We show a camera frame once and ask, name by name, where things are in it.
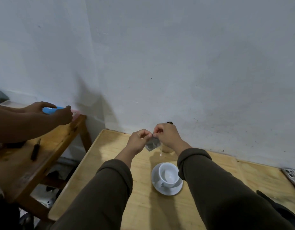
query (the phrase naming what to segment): dark green sleeve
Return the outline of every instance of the dark green sleeve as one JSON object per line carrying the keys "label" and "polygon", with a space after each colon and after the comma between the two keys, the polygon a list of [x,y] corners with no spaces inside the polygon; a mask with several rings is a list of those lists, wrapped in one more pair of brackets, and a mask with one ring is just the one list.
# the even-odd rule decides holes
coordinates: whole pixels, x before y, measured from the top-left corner
{"label": "dark green sleeve", "polygon": [[120,229],[131,192],[128,166],[106,161],[51,229]]}
{"label": "dark green sleeve", "polygon": [[184,150],[177,165],[207,230],[294,229],[269,202],[214,163],[205,150]]}

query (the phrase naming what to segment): blue object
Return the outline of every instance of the blue object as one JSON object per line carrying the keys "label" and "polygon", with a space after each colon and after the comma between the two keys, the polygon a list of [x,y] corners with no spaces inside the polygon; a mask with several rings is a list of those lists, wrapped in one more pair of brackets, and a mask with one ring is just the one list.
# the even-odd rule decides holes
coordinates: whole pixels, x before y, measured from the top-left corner
{"label": "blue object", "polygon": [[58,106],[57,108],[48,108],[48,107],[44,107],[42,109],[42,111],[46,114],[53,114],[55,111],[57,111],[58,109],[63,109],[63,107]]}

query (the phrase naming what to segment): white wall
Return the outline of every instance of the white wall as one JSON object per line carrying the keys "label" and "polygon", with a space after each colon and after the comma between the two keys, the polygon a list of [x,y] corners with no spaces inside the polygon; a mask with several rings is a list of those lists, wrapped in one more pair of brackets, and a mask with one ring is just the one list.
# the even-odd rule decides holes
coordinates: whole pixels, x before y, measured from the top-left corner
{"label": "white wall", "polygon": [[295,0],[86,0],[109,129],[295,168]]}
{"label": "white wall", "polygon": [[0,0],[0,88],[295,168],[295,0]]}

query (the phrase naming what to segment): screwdriver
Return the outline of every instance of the screwdriver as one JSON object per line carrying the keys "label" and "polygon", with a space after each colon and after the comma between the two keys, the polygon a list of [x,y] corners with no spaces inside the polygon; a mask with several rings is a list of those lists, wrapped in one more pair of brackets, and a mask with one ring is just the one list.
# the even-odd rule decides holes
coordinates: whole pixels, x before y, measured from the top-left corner
{"label": "screwdriver", "polygon": [[30,157],[30,159],[31,159],[32,161],[35,161],[35,160],[37,159],[38,152],[39,152],[39,148],[40,148],[40,141],[41,141],[41,138],[38,139],[38,143],[35,144],[35,146],[34,146],[34,149],[33,149],[32,155],[31,155],[31,157]]}

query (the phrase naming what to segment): cup rim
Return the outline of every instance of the cup rim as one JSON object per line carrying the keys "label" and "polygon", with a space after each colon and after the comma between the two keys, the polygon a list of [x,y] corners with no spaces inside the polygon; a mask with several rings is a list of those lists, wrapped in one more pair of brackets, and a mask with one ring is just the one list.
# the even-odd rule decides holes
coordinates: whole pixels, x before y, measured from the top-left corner
{"label": "cup rim", "polygon": [[[176,178],[176,181],[174,181],[174,182],[167,182],[167,181],[165,181],[165,180],[161,177],[161,174],[160,174],[160,168],[161,168],[161,166],[163,166],[164,164],[170,164],[170,165],[173,165],[173,166],[174,166],[174,169],[177,170],[177,178]],[[162,164],[159,166],[159,169],[158,169],[158,175],[159,175],[159,178],[160,178],[161,181],[163,181],[163,182],[166,183],[166,184],[170,184],[170,185],[175,184],[175,183],[178,182],[178,180],[179,180],[179,176],[178,176],[178,168],[177,168],[176,165],[174,165],[173,163],[170,163],[170,162],[164,162],[164,163],[162,163]]]}

